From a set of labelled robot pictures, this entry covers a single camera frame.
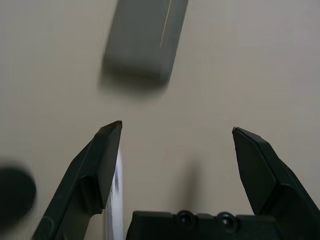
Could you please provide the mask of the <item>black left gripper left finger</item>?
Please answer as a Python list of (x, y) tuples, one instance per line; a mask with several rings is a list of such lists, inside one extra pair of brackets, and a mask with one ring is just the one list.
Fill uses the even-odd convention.
[(121, 121), (101, 127), (72, 160), (32, 239), (84, 239), (91, 217), (106, 208), (121, 132)]

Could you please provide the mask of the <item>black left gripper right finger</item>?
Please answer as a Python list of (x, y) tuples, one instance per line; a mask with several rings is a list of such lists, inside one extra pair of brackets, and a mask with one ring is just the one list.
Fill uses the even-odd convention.
[(320, 210), (294, 172), (259, 135), (234, 127), (232, 136), (253, 213), (273, 217), (286, 240), (318, 240)]

